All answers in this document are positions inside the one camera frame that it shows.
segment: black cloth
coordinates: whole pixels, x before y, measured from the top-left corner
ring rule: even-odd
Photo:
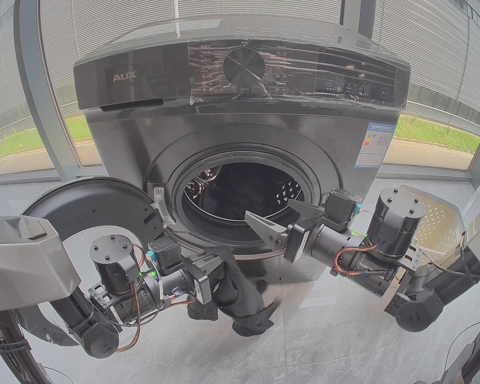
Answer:
[[[209,248],[206,256],[217,255],[222,263],[208,275],[212,289],[212,301],[202,305],[198,301],[188,305],[188,316],[195,320],[218,319],[218,309],[233,319],[232,328],[240,336],[261,335],[273,325],[270,316],[278,306],[277,302],[264,308],[259,290],[264,291],[265,282],[255,286],[248,280],[227,247]]]

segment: orange cable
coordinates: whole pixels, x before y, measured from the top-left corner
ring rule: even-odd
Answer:
[[[135,298],[135,306],[137,309],[137,324],[140,325],[140,305],[138,303],[137,290],[135,289],[135,283],[132,283],[133,297]],[[137,327],[137,332],[133,337],[132,341],[125,347],[117,349],[115,352],[125,352],[130,348],[134,347],[137,344],[138,338],[140,337],[140,327]]]
[[[145,252],[140,245],[137,245],[137,244],[132,244],[132,245],[134,248],[138,248],[142,252],[142,258],[140,259],[140,262],[138,264],[138,267],[142,268],[142,265],[144,265],[144,262],[145,262]]]
[[[343,253],[343,252],[365,252],[365,251],[371,251],[371,250],[374,250],[375,248],[377,248],[377,245],[371,245],[370,247],[365,247],[365,248],[344,248],[344,249],[341,249],[337,252],[337,254],[335,255],[335,259],[333,260],[333,264],[334,264],[334,267],[335,269],[340,272],[340,273],[343,273],[344,275],[349,275],[349,276],[357,276],[357,275],[360,275],[360,272],[357,272],[357,271],[344,271],[342,268],[340,268],[340,266],[338,265],[338,258],[340,257],[340,255]]]

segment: road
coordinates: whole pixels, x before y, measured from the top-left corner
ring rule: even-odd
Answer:
[[[82,164],[99,164],[100,158],[93,143],[76,146]],[[394,137],[385,163],[468,169],[472,154],[451,150],[439,145]],[[0,174],[52,168],[44,148],[0,157]]]

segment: display panel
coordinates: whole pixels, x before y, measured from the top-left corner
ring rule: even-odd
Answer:
[[[315,91],[391,103],[394,101],[395,75],[395,66],[383,61],[351,51],[321,48]]]

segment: green lawn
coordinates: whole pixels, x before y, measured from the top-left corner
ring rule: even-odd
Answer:
[[[480,138],[470,133],[410,115],[400,116],[394,136],[441,144],[470,153],[475,153],[480,144]]]
[[[70,117],[65,119],[65,121],[70,136],[74,141],[91,137],[87,122],[83,116]],[[42,146],[42,140],[35,128],[12,132],[0,140],[0,156]]]
[[[91,137],[83,115],[70,117],[65,121],[74,141]],[[424,121],[418,116],[411,115],[400,116],[394,136],[441,144],[470,153],[475,153],[480,143],[480,138],[470,133]],[[13,132],[0,140],[0,156],[41,146],[42,141],[35,128]]]

